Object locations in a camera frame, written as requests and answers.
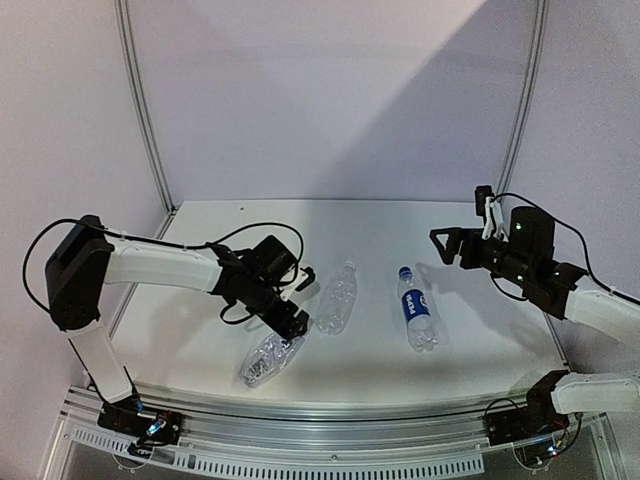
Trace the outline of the crushed clear plastic bottle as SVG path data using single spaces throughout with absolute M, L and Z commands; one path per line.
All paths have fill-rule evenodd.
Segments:
M 267 382 L 291 363 L 304 342 L 303 336 L 285 340 L 277 333 L 268 335 L 246 357 L 240 369 L 240 379 L 249 388 Z

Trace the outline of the Pepsi bottle blue label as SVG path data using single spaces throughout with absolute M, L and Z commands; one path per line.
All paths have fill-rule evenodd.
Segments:
M 430 352 L 444 346 L 446 332 L 434 302 L 432 285 L 413 271 L 409 279 L 400 279 L 398 272 L 397 293 L 405 321 L 407 340 L 413 351 Z

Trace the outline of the blue Pepsi bottle cap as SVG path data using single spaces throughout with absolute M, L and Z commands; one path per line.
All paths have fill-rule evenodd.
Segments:
M 412 277 L 412 271 L 409 267 L 403 266 L 399 269 L 399 278 L 400 279 L 409 279 Z

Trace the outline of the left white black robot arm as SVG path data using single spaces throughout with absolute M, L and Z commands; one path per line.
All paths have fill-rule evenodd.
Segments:
M 47 311 L 66 334 L 111 419 L 128 434 L 148 426 L 148 412 L 100 323 L 106 284 L 149 284 L 189 289 L 242 305 L 281 339 L 304 336 L 309 316 L 291 299 L 312 284 L 315 273 L 301 265 L 277 237 L 232 250 L 223 240 L 185 245 L 106 229 L 99 217 L 73 220 L 72 229 L 45 265 Z

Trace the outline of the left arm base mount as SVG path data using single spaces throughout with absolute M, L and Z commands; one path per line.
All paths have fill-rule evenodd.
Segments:
M 155 448 L 177 445 L 185 417 L 182 413 L 147 407 L 140 399 L 104 402 L 97 425 L 132 437 L 129 455 L 149 458 Z

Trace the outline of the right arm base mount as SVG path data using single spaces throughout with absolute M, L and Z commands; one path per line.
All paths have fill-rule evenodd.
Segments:
M 582 429 L 582 413 L 559 414 L 549 403 L 528 401 L 518 405 L 510 398 L 493 400 L 482 423 L 491 446 L 542 444 L 551 456 L 572 446 Z

